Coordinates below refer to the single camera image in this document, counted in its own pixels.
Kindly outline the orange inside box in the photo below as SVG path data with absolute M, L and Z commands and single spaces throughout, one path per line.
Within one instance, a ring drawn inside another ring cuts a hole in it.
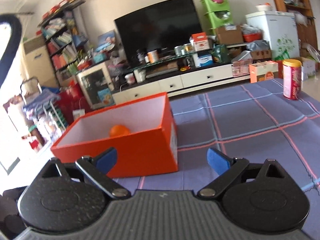
M 109 130 L 110 137 L 122 137 L 129 135 L 131 133 L 130 129 L 124 125 L 114 125 Z

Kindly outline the green stacked storage bins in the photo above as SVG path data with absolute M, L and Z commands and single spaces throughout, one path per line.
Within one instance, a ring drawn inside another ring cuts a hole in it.
M 234 24 L 229 0 L 201 0 L 201 3 L 212 34 L 215 34 L 215 29 L 219 27 Z

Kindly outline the black television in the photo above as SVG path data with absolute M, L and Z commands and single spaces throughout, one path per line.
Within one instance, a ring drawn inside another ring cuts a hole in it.
M 173 50 L 202 27 L 193 0 L 167 0 L 114 20 L 126 58 L 138 65 L 138 52 Z

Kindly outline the plaid blue tablecloth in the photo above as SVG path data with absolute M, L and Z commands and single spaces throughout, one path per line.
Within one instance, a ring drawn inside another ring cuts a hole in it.
M 122 178 L 130 191 L 198 191 L 217 176 L 207 151 L 217 148 L 252 163 L 277 160 L 305 192 L 310 213 L 304 231 L 319 239 L 319 81 L 304 85 L 298 100 L 283 96 L 281 80 L 246 83 L 172 99 L 178 129 L 179 171 Z

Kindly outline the white mini fridge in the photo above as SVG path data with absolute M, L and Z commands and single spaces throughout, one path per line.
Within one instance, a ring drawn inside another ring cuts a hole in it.
M 262 31 L 269 43 L 274 60 L 300 57 L 296 18 L 293 13 L 281 11 L 258 11 L 246 15 L 248 25 Z

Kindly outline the white glass-door cabinet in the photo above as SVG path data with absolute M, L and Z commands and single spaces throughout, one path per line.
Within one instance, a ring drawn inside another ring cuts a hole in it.
M 113 106 L 114 85 L 107 69 L 108 61 L 79 71 L 76 79 L 91 109 Z

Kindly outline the orange cardboard box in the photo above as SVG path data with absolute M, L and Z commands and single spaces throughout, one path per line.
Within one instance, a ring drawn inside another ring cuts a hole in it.
M 110 137 L 114 125 L 131 133 Z M 54 142 L 51 151 L 63 163 L 84 155 L 96 157 L 108 148 L 117 150 L 111 178 L 144 177 L 178 171 L 177 127 L 166 93 L 93 111 L 78 118 Z

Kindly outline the bookshelf with books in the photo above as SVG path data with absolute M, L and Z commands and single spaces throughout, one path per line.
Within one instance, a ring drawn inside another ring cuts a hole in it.
M 74 10 L 84 0 L 63 0 L 42 17 L 38 27 L 45 39 L 58 84 L 66 86 L 78 71 L 87 38 L 79 31 Z

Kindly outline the folding cart with bags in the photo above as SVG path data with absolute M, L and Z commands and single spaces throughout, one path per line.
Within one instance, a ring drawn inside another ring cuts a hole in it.
M 54 143 L 68 127 L 65 116 L 58 105 L 60 96 L 48 88 L 41 88 L 36 77 L 23 81 L 20 89 L 32 82 L 36 82 L 37 92 L 28 99 L 22 96 L 23 112 L 29 120 L 34 122 L 44 139 Z

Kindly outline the brown cardboard box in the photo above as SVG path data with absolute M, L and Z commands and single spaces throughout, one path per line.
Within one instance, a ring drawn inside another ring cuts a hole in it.
M 230 45 L 243 43 L 242 29 L 239 25 L 227 25 L 215 29 L 218 42 L 220 44 Z

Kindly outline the red yellow-lid canister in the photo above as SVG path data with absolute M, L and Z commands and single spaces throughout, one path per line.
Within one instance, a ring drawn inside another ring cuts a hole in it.
M 302 63 L 297 59 L 283 60 L 283 95 L 297 100 L 301 89 Z

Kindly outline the white tv stand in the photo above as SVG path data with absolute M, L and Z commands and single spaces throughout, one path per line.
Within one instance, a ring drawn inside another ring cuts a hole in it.
M 191 51 L 127 69 L 123 75 L 134 77 L 136 82 L 122 84 L 113 91 L 113 99 L 121 104 L 160 92 L 171 97 L 249 80 L 249 60 L 217 62 L 212 55 L 212 49 Z

